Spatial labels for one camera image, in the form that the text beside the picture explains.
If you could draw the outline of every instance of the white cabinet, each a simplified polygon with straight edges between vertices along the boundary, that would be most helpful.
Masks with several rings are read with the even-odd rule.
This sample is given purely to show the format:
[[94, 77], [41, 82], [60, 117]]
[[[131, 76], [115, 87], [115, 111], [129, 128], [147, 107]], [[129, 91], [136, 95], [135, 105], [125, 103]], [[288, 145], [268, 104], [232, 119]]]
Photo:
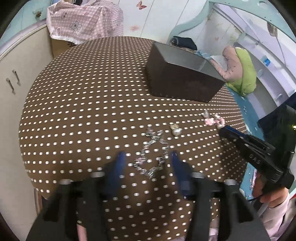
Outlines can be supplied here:
[[[0, 61], [0, 212], [20, 241], [25, 241], [36, 210], [33, 186], [20, 154], [19, 121], [31, 85], [52, 59], [45, 27], [24, 38]], [[6, 78], [10, 79], [15, 94]]]

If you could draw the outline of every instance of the round table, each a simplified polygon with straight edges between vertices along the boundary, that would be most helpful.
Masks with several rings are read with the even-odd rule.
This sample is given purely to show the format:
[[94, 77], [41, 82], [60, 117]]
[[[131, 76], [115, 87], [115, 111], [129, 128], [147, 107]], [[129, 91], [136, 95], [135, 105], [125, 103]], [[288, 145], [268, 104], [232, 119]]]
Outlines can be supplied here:
[[[148, 126], [163, 130], [171, 150], [210, 179], [241, 182], [246, 162], [236, 147], [206, 126], [201, 113], [219, 114], [246, 132], [238, 105], [226, 87], [209, 103], [150, 95], [145, 63], [153, 41], [108, 37], [77, 45], [55, 58], [28, 93], [19, 139], [33, 186], [48, 198], [60, 179], [81, 180], [101, 170], [122, 150], [127, 155], [118, 196], [105, 202], [113, 240], [169, 240], [185, 235], [193, 203], [178, 194], [170, 161], [149, 180], [135, 167]], [[174, 137], [177, 123], [182, 135]], [[145, 168], [157, 165], [158, 142]], [[218, 211], [212, 204], [212, 218]]]

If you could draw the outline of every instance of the cloth cover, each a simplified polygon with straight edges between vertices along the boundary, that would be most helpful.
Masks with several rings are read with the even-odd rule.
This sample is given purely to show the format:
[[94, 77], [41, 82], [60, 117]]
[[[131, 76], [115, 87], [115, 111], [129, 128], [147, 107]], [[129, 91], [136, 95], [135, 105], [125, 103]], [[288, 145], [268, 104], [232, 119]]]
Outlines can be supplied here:
[[90, 0], [83, 6], [58, 2], [47, 9], [50, 37], [74, 44], [123, 36], [123, 12], [111, 1]]

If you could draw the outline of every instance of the black box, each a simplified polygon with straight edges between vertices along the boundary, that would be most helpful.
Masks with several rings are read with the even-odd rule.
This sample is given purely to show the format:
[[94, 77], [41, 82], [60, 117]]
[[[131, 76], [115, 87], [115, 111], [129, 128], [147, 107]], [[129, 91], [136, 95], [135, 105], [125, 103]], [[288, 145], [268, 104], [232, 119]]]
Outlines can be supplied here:
[[225, 84], [204, 58], [180, 48], [157, 43], [146, 64], [151, 94], [208, 103]]

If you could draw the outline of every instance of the hand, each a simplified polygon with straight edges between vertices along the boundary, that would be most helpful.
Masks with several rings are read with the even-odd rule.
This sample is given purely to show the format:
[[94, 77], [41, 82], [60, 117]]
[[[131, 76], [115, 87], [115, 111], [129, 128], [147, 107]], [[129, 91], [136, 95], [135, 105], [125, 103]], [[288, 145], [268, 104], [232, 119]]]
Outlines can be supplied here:
[[[262, 189], [264, 187], [264, 183], [260, 179], [261, 174], [257, 173], [257, 177], [255, 180], [255, 185], [253, 188], [253, 197], [256, 198], [262, 194]], [[282, 204], [289, 194], [289, 190], [287, 188], [280, 188], [276, 191], [268, 193], [260, 198], [261, 203], [268, 203], [269, 208], [274, 208], [280, 204]]]

